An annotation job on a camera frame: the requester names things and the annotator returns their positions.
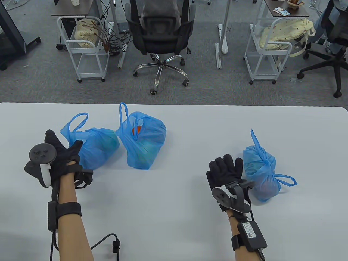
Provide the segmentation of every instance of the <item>black chair leg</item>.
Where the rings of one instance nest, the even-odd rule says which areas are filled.
[[[343,69],[346,69],[346,70],[348,71],[348,64],[347,64],[347,63],[341,64],[341,67],[342,67]]]
[[[308,66],[306,68],[301,69],[299,74],[301,74],[301,73],[303,73],[305,71],[310,71],[310,70],[319,69],[319,68],[323,68],[323,67],[326,67],[326,66],[332,66],[332,65],[333,65],[333,61],[323,61],[321,63],[314,64],[312,66]]]
[[[330,55],[327,55],[327,54],[322,54],[322,53],[319,53],[319,52],[316,52],[316,51],[313,51],[313,50],[307,50],[306,51],[307,53],[309,54],[312,54],[312,55],[315,55],[323,60],[329,60],[332,58],[332,56]]]
[[[341,93],[341,67],[337,64],[333,67],[333,69],[335,71],[335,78],[336,78],[336,85],[337,85],[337,90],[333,94],[333,96],[335,98],[339,98],[342,96],[342,93]]]

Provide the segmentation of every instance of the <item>black glove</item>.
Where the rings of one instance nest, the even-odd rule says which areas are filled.
[[[53,145],[53,147],[57,151],[55,160],[50,164],[51,169],[49,170],[49,172],[52,181],[51,185],[53,185],[56,180],[59,180],[59,178],[64,174],[73,172],[79,174],[82,171],[82,166],[78,165],[78,163],[80,162],[79,152],[82,147],[82,141],[75,141],[75,143],[67,149],[59,141],[54,131],[49,129],[48,131],[46,131],[45,143]],[[66,164],[70,161],[75,161],[77,164],[67,166]],[[24,170],[33,177],[36,177],[38,168],[40,169],[40,166],[29,161],[24,167]]]
[[[226,154],[223,159],[216,158],[215,161],[211,161],[209,163],[209,169],[210,171],[207,171],[207,179],[211,190],[234,181],[239,183],[246,181],[242,179],[243,160],[236,158],[236,164],[234,164],[233,158],[229,154]],[[244,198],[249,202],[248,188],[244,188],[243,193]],[[222,211],[228,210],[228,208],[222,205],[220,205],[220,208]]]

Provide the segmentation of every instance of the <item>gray carpet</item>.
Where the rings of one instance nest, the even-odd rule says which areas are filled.
[[[117,68],[118,57],[110,57],[106,82],[99,79],[76,81],[76,74],[66,51],[58,51],[59,42],[56,19],[50,14],[54,9],[52,0],[30,0],[22,7],[9,11],[20,30],[40,35],[42,43],[34,47],[27,56],[14,61],[7,70],[0,71],[0,102],[48,102],[48,103],[138,103],[138,104],[208,104],[208,105],[295,105],[295,106],[342,106],[348,108],[348,73],[342,70],[343,96],[332,97],[335,81],[332,68],[306,73],[302,82],[292,83],[298,70],[320,61],[311,56],[305,61],[301,57],[290,58],[286,70],[277,84],[255,81],[249,85],[249,74],[242,57],[249,35],[248,25],[255,19],[258,5],[251,0],[234,2],[233,15],[227,35],[229,52],[222,60],[222,70],[216,68],[215,47],[218,40],[216,24],[224,15],[226,0],[213,0],[208,6],[196,2],[197,14],[186,58],[185,71],[190,86],[182,86],[180,74],[165,70],[160,81],[159,92],[151,96],[156,74],[155,68],[132,70],[139,64],[150,62],[130,44],[122,69]],[[314,11],[311,18],[317,16]],[[117,14],[124,20],[122,7]]]

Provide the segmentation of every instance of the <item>blue plastic bag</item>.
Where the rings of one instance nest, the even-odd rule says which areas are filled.
[[[127,119],[122,122],[122,105]],[[116,131],[127,150],[130,167],[148,170],[166,139],[167,129],[161,120],[142,112],[128,115],[128,108],[120,103],[120,127]]]
[[[297,185],[297,182],[293,177],[275,174],[276,159],[260,146],[253,130],[251,130],[251,137],[255,146],[249,146],[243,150],[244,170],[247,179],[255,181],[255,187],[251,190],[255,197],[261,202],[266,202],[278,195],[280,183],[290,187]],[[276,177],[287,177],[294,183],[290,184]]]
[[[86,115],[86,118],[71,132],[70,124],[81,115]],[[110,129],[91,128],[85,131],[79,131],[85,125],[87,119],[88,113],[82,112],[77,114],[61,129],[61,134],[68,140],[69,146],[74,144],[76,140],[83,141],[79,153],[81,158],[80,165],[83,168],[95,170],[105,164],[120,146],[120,142],[115,131]]]

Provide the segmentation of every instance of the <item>jeans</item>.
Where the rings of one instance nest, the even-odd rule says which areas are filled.
[[[323,34],[326,35],[325,29],[322,28],[321,25],[320,25],[321,22],[322,22],[323,16],[324,16],[324,12],[321,14],[321,16],[319,17],[319,19],[314,23],[315,36],[309,37],[308,42],[316,42],[316,41],[318,41],[318,40],[320,39],[320,37],[321,37]],[[332,15],[334,16],[336,12],[339,14],[338,10],[334,8],[334,9],[332,10],[331,14],[330,14],[330,17],[331,17]],[[331,52],[332,52],[333,54],[337,54],[337,53],[341,50],[342,47],[343,47],[342,45],[339,45],[339,44],[336,44],[336,43],[331,43],[331,44],[330,44],[330,50],[331,50]]]

